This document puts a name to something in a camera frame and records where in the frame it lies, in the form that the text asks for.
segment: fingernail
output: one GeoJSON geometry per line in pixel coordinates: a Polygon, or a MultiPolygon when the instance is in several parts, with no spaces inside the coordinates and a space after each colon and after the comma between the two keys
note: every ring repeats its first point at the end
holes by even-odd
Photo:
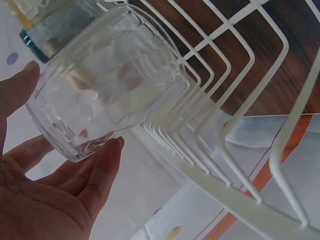
{"type": "Polygon", "coordinates": [[[31,70],[31,69],[33,69],[35,66],[37,66],[37,62],[34,61],[34,60],[32,60],[32,61],[28,62],[23,69],[24,69],[24,70],[31,70]]]}
{"type": "Polygon", "coordinates": [[[117,140],[121,143],[122,148],[124,148],[124,146],[125,146],[124,138],[121,136],[121,137],[118,137],[117,140]]]}

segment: purple dot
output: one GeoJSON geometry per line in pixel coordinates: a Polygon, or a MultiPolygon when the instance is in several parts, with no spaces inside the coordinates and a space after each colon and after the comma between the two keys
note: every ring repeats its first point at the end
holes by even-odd
{"type": "Polygon", "coordinates": [[[17,52],[11,53],[6,59],[6,64],[13,65],[18,60],[19,54],[17,52]]]}

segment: dish rack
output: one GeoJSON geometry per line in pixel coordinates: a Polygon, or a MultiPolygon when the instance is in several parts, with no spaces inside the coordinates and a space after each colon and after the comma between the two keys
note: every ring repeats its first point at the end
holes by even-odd
{"type": "MultiPolygon", "coordinates": [[[[118,2],[113,0],[104,0],[105,2],[118,2]]],[[[273,179],[280,187],[285,195],[288,203],[298,216],[295,220],[279,210],[264,204],[264,199],[261,193],[257,190],[253,182],[248,178],[243,169],[237,164],[235,156],[233,156],[226,148],[225,139],[227,134],[235,127],[242,119],[248,109],[252,106],[258,96],[265,89],[274,74],[277,72],[282,62],[284,61],[288,51],[289,42],[281,29],[277,26],[274,20],[264,9],[264,4],[272,0],[250,0],[250,3],[227,19],[213,4],[214,1],[203,0],[203,2],[222,20],[223,24],[210,35],[205,34],[199,25],[174,1],[167,0],[185,19],[194,27],[194,29],[203,37],[196,47],[191,44],[167,21],[150,3],[146,0],[140,0],[149,10],[151,10],[165,25],[167,25],[174,34],[187,46],[189,52],[183,56],[186,68],[196,77],[197,82],[194,86],[188,85],[187,89],[178,96],[173,102],[164,106],[158,113],[153,115],[143,125],[138,126],[134,131],[147,143],[150,147],[159,152],[163,158],[169,161],[177,170],[183,173],[186,177],[198,184],[206,191],[212,199],[225,207],[235,217],[249,226],[268,240],[318,240],[320,239],[320,231],[309,226],[310,220],[301,201],[298,199],[295,191],[291,187],[289,181],[281,170],[281,159],[292,135],[295,126],[304,110],[304,107],[311,95],[312,89],[316,83],[320,72],[320,49],[317,52],[312,68],[307,76],[302,90],[296,102],[287,117],[283,127],[277,134],[274,143],[270,150],[269,169],[273,179]],[[244,101],[237,112],[232,116],[230,121],[224,126],[218,137],[217,148],[223,154],[224,161],[242,181],[250,195],[244,194],[239,189],[233,187],[233,183],[229,176],[220,169],[215,160],[212,159],[205,151],[201,144],[200,133],[209,122],[215,120],[217,110],[221,108],[228,97],[233,93],[238,84],[244,79],[249,70],[255,63],[255,53],[236,30],[234,25],[251,14],[253,11],[258,11],[272,27],[274,32],[281,39],[283,47],[282,51],[276,58],[275,62],[268,70],[266,75],[261,79],[256,88],[252,91],[249,97],[244,101]],[[192,136],[192,147],[182,138],[182,127],[197,114],[199,108],[210,101],[211,95],[224,82],[231,72],[231,64],[225,57],[222,51],[214,44],[213,40],[220,36],[225,31],[230,30],[238,41],[243,45],[249,55],[249,62],[243,68],[241,73],[236,77],[233,83],[213,105],[210,112],[194,130],[192,136]],[[225,73],[212,86],[211,83],[215,77],[214,71],[207,62],[200,56],[199,51],[206,46],[210,46],[221,57],[226,65],[225,73]],[[191,57],[196,57],[203,67],[210,73],[210,77],[203,86],[203,79],[199,77],[197,72],[188,64],[187,60],[191,57]],[[193,111],[188,117],[182,115],[186,110],[192,107],[193,111]]],[[[305,1],[317,20],[320,22],[320,12],[312,0],[305,1]]]]}

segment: wooden surface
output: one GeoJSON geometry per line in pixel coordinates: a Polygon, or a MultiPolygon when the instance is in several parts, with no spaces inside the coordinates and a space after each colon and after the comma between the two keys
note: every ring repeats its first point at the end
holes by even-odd
{"type": "MultiPolygon", "coordinates": [[[[250,3],[249,0],[211,1],[228,19],[250,3]]],[[[203,40],[202,36],[166,0],[148,0],[148,2],[177,28],[193,47],[203,40]]],[[[176,0],[176,2],[207,35],[223,24],[202,0],[176,0]]],[[[320,8],[320,0],[313,0],[313,2],[320,8]]],[[[131,0],[130,3],[151,13],[139,0],[131,0]]],[[[247,116],[288,114],[304,85],[320,46],[320,24],[304,0],[270,0],[263,7],[288,39],[289,53],[265,90],[248,110],[247,116]]],[[[221,108],[231,115],[237,111],[261,81],[283,48],[278,35],[257,10],[235,24],[234,27],[252,48],[255,63],[221,108]]],[[[189,51],[188,48],[170,29],[167,27],[165,29],[181,54],[185,55],[189,51]]],[[[221,34],[213,42],[229,59],[232,67],[230,75],[211,97],[216,102],[247,65],[249,56],[230,30],[221,34]]],[[[209,45],[199,53],[215,73],[214,84],[225,72],[226,65],[209,45]]],[[[205,67],[194,56],[188,62],[201,76],[202,81],[206,82],[209,73],[205,67]]],[[[319,79],[305,107],[305,114],[320,113],[319,79]]]]}

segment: faceted glass tumbler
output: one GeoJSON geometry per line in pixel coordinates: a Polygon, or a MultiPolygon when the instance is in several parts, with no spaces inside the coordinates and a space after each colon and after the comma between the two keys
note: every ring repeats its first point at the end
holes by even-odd
{"type": "Polygon", "coordinates": [[[182,62],[151,16],[120,4],[49,62],[26,106],[53,147],[78,162],[179,96],[182,62]]]}

